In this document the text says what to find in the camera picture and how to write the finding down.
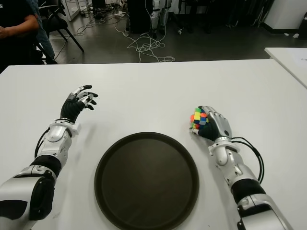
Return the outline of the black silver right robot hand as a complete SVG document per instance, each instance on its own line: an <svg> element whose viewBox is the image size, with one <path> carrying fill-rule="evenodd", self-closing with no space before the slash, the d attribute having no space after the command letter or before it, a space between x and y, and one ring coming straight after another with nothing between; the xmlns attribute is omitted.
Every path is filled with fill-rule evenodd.
<svg viewBox="0 0 307 230"><path fill-rule="evenodd" d="M191 123L190 131L211 141L219 138L232 139L232 130L228 120L210 106L199 106L197 112L206 114L206 124Z"/></svg>

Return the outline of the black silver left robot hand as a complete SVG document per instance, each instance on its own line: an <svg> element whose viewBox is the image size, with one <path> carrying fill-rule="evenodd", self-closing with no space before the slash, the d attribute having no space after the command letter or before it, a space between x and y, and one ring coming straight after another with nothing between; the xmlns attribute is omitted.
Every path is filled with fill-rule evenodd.
<svg viewBox="0 0 307 230"><path fill-rule="evenodd" d="M61 108L60 119L68 120L74 124L81 111L84 109L94 110L93 106L97 105L94 98L97 98L98 95L89 92L90 89L92 89L92 85L84 85L72 91Z"/></svg>

